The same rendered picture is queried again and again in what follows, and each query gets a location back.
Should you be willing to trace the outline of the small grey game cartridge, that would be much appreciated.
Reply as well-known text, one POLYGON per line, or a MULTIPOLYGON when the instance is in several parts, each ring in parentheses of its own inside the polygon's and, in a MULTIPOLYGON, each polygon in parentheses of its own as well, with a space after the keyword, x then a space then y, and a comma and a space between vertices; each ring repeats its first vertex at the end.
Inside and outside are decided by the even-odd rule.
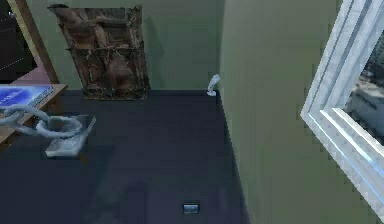
POLYGON ((185 215, 194 215, 200 212, 199 203, 185 203, 182 205, 183 213, 185 215))

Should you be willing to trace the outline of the small white curved object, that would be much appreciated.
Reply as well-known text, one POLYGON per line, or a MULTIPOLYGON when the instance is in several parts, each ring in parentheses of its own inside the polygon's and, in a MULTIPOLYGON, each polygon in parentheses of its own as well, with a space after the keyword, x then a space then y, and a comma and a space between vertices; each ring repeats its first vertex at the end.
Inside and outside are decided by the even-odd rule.
POLYGON ((214 87, 215 85, 220 81, 220 76, 218 74, 215 74, 209 84, 208 84, 208 87, 207 87, 207 95, 208 96, 215 96, 216 95, 216 91, 214 90, 214 87))

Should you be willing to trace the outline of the brown wooden table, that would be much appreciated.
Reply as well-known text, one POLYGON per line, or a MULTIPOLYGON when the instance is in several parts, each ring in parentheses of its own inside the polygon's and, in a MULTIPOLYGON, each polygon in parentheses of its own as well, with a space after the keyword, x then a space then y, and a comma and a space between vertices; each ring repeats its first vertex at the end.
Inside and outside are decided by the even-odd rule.
MULTIPOLYGON (((50 85, 53 87, 53 92, 49 94, 40 103, 34 106, 44 112, 53 109, 56 113, 61 112, 60 96, 67 89, 66 84, 0 84, 1 86, 16 86, 16 85, 50 85)), ((13 140, 19 135, 17 131, 8 126, 0 126, 0 152, 6 150, 13 140)))

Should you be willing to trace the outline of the white framed window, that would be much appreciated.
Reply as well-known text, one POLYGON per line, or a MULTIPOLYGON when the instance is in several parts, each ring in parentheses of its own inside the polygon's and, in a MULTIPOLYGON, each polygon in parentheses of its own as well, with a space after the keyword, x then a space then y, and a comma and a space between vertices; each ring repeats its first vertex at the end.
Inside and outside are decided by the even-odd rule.
POLYGON ((343 0, 301 117, 384 224, 384 0, 343 0))

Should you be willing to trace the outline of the blue book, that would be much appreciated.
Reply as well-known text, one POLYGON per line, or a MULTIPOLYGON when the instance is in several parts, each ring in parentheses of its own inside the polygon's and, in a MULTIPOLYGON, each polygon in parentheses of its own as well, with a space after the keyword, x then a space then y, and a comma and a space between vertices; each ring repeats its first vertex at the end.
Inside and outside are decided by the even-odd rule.
POLYGON ((14 104, 36 106, 52 92, 50 85, 1 86, 0 107, 14 104))

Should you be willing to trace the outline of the brown framed dark doorway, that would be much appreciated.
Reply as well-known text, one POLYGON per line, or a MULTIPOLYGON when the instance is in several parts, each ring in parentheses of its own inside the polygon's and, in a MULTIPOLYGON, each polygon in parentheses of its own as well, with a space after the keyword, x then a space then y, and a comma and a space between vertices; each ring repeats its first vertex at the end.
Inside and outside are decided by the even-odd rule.
POLYGON ((0 0, 0 84, 59 84, 27 0, 0 0))

